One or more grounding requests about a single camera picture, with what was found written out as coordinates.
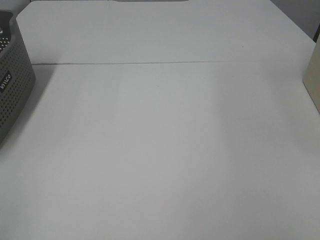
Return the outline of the grey perforated plastic basket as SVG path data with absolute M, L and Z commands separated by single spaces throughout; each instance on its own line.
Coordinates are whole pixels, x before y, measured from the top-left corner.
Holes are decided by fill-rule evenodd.
M 17 15 L 0 11 L 0 141 L 3 142 L 21 114 L 36 76 Z

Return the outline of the beige box at right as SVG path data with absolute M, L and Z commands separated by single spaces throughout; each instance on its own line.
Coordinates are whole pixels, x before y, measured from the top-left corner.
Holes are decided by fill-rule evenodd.
M 320 112 L 320 38 L 315 43 L 312 56 L 304 74 L 303 84 L 317 111 Z

